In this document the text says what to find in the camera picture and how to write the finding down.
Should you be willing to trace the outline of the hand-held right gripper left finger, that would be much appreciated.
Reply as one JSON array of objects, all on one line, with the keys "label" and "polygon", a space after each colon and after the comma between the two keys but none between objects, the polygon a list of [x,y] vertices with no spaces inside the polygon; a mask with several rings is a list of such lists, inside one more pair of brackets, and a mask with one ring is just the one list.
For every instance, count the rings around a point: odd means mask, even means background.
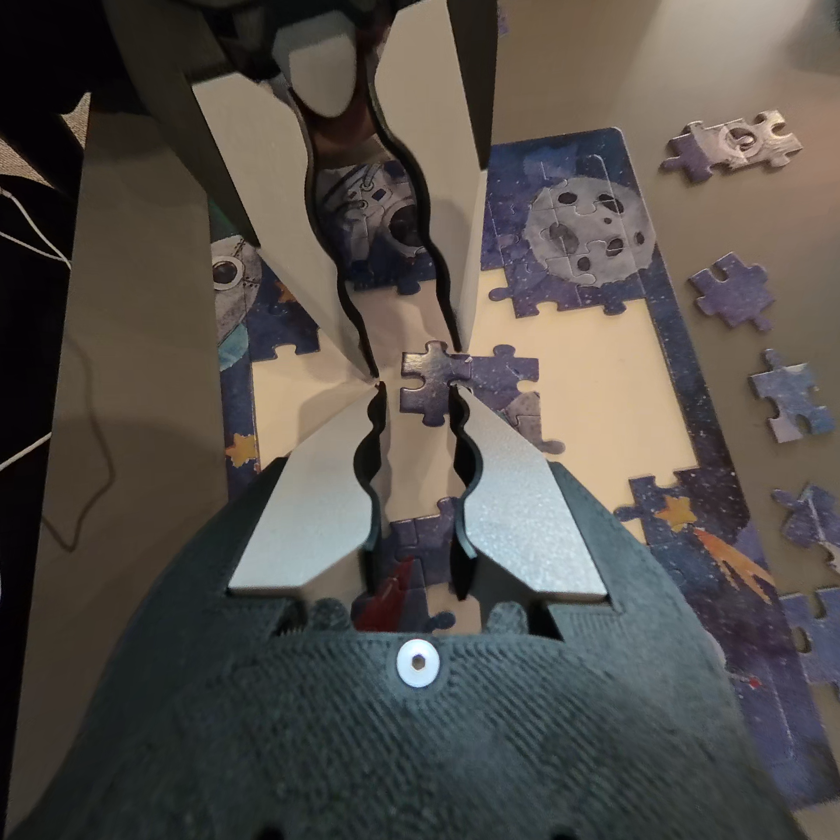
[{"label": "hand-held right gripper left finger", "polygon": [[229,580],[231,595],[351,607],[367,592],[367,562],[382,535],[373,481],[386,422],[379,382],[290,453]]}]

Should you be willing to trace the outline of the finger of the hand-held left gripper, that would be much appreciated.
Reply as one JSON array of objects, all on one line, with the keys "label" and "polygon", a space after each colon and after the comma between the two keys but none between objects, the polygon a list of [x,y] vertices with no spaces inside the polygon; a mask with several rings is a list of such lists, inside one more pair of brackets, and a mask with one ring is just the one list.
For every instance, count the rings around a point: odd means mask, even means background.
[{"label": "finger of the hand-held left gripper", "polygon": [[379,371],[340,256],[315,203],[316,162],[307,125],[283,76],[255,81],[232,71],[192,92],[259,241],[258,250],[344,358]]},{"label": "finger of the hand-held left gripper", "polygon": [[491,2],[377,2],[371,110],[414,190],[418,231],[457,352],[477,305],[491,143]]}]

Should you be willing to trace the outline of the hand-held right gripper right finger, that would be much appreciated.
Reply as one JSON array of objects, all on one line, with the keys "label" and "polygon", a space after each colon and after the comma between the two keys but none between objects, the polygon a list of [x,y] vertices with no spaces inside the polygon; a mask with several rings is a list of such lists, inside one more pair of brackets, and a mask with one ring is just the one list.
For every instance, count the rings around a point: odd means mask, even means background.
[{"label": "hand-held right gripper right finger", "polygon": [[451,385],[448,416],[455,502],[450,572],[460,600],[600,604],[606,585],[550,462],[464,385]]}]

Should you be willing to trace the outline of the joined planet puzzle pieces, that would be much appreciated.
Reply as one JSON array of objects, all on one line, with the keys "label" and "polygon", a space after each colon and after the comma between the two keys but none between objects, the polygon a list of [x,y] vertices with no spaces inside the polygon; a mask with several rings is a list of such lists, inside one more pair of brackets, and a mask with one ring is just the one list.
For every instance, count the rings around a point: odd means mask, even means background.
[{"label": "joined planet puzzle pieces", "polygon": [[521,391],[521,382],[539,380],[539,360],[516,356],[508,344],[494,347],[492,355],[472,355],[469,388],[484,404],[546,455],[561,455],[565,445],[543,437],[540,393]]}]

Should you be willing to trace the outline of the space jigsaw puzzle board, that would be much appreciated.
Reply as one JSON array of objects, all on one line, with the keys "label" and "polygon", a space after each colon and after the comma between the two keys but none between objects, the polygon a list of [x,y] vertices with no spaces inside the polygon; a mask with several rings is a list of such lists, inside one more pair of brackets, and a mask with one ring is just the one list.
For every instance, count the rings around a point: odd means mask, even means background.
[{"label": "space jigsaw puzzle board", "polygon": [[[539,360],[542,436],[565,445],[571,466],[603,455],[603,503],[644,541],[720,644],[749,730],[785,799],[796,811],[838,797],[838,765],[813,704],[794,640],[763,557],[760,537],[725,444],[711,397],[654,227],[637,191],[623,136],[601,129],[494,147],[490,155],[480,267],[496,287],[479,284],[470,356],[508,344]],[[354,292],[385,315],[420,295],[434,279],[420,245],[413,187],[403,164],[324,169],[317,175],[318,218],[339,249]],[[211,205],[218,358],[228,493],[238,495],[282,446],[304,435],[291,419],[292,386],[300,408],[317,372],[337,368],[337,351],[313,319],[241,236],[227,234]],[[443,427],[400,411],[403,353],[422,353],[437,335],[400,339],[381,372],[399,397],[400,428],[440,443]],[[671,448],[655,443],[666,420],[684,432],[696,464],[665,468]],[[561,455],[546,455],[557,460]],[[393,518],[374,555],[374,586],[411,563],[397,596],[406,629],[419,629],[433,587],[450,582],[455,497],[437,511]],[[398,573],[392,572],[396,567]]]}]

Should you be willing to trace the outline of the person's left hand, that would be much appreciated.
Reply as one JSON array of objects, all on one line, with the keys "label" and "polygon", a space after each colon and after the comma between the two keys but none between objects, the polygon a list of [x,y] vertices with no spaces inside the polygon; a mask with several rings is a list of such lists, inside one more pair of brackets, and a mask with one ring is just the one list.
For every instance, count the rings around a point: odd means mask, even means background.
[{"label": "person's left hand", "polygon": [[306,122],[321,167],[370,163],[385,154],[366,100],[352,102],[335,118],[308,111]]}]

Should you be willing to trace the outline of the row of puzzle pieces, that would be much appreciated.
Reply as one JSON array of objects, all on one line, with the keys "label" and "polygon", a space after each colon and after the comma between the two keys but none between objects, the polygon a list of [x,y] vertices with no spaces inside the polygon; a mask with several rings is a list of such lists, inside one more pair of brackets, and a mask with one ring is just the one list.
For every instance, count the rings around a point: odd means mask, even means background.
[{"label": "row of puzzle pieces", "polygon": [[[752,121],[733,119],[713,125],[688,122],[668,143],[662,172],[682,172],[691,184],[708,181],[715,171],[739,172],[755,165],[772,169],[790,163],[802,151],[796,136],[787,132],[778,110],[759,112]],[[766,333],[772,324],[764,314],[774,303],[764,268],[747,265],[733,253],[717,259],[689,278],[697,293],[696,306],[708,317],[721,319],[730,329],[749,323]],[[807,363],[787,364],[777,350],[761,353],[765,371],[751,374],[754,394],[775,408],[768,425],[776,443],[803,439],[803,433],[828,434],[836,430],[826,406],[813,402],[816,381]],[[838,497],[807,482],[799,493],[773,489],[772,499],[787,510],[781,532],[788,542],[804,549],[819,546],[827,565],[838,575]],[[799,653],[806,681],[813,686],[838,689],[838,587],[815,592],[821,609],[814,614],[806,595],[784,595],[785,616],[801,632],[805,650]]]}]

